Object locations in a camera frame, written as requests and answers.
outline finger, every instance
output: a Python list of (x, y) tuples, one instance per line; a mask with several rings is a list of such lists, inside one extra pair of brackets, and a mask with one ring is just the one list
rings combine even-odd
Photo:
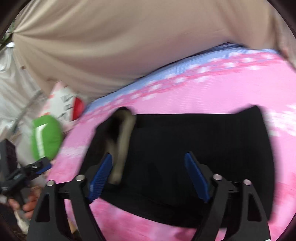
[(8, 203), (12, 207), (13, 210), (20, 209), (19, 203), (17, 201), (15, 201), (14, 199), (8, 199)]
[(37, 197), (33, 193), (31, 193), (28, 196), (28, 200), (29, 200), (29, 202), (33, 202), (33, 201), (36, 201), (37, 200)]
[(32, 211), (32, 210), (36, 207), (36, 204), (37, 204), (37, 201), (28, 202), (28, 203), (26, 203), (26, 204), (22, 207), (22, 209), (23, 209), (25, 212)]
[(33, 215), (33, 211), (30, 211), (30, 212), (25, 213), (25, 217), (27, 219), (31, 219), (32, 218), (32, 215)]

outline beige fabric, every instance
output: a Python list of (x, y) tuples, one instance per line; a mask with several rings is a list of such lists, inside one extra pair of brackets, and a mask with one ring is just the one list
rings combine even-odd
[(62, 80), (95, 97), (225, 42), (275, 46), (266, 0), (33, 0), (13, 40), (46, 93)]
[(278, 49), (296, 68), (296, 38), (281, 15), (274, 10)]
[(116, 143), (116, 155), (112, 155), (113, 168), (108, 178), (108, 182), (119, 184), (121, 182), (126, 157), (128, 154), (131, 133), (136, 123), (136, 116), (129, 110), (118, 110), (113, 116), (122, 121), (119, 127), (119, 135)]

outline blue gripper pad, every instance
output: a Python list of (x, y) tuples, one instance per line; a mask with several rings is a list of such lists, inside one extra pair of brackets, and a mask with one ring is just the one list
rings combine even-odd
[(89, 184), (89, 196), (88, 199), (90, 202), (93, 202), (97, 199), (105, 186), (105, 183), (109, 177), (109, 174), (112, 169), (112, 156), (107, 154), (102, 161), (100, 168), (98, 169), (94, 179)]
[(190, 153), (185, 154), (185, 167), (200, 199), (207, 203), (210, 200), (208, 182), (197, 167)]
[(36, 174), (41, 175), (42, 173), (46, 172), (47, 170), (51, 169), (52, 165), (49, 163), (47, 166), (36, 172)]

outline metal screw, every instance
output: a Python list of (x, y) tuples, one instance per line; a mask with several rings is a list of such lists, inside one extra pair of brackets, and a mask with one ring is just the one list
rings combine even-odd
[(50, 187), (53, 186), (55, 184), (54, 180), (50, 180), (47, 182), (46, 186)]
[(76, 181), (83, 181), (85, 179), (84, 175), (78, 175), (75, 177)]
[(252, 184), (252, 182), (250, 180), (248, 180), (248, 179), (245, 179), (244, 184), (247, 185), (247, 186), (250, 186)]
[(219, 175), (219, 174), (214, 174), (214, 175), (213, 175), (213, 178), (214, 178), (215, 180), (217, 180), (217, 181), (221, 181), (221, 180), (222, 180), (222, 176)]

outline human hand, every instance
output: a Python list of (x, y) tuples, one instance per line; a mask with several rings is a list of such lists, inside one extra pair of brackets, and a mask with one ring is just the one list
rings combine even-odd
[[(31, 190), (30, 195), (28, 196), (28, 202), (23, 205), (22, 209), (25, 212), (25, 218), (31, 219), (33, 215), (33, 211), (36, 207), (38, 198), (42, 192), (41, 187), (34, 187)], [(14, 211), (20, 209), (19, 203), (14, 199), (8, 199), (9, 205), (12, 207)]]

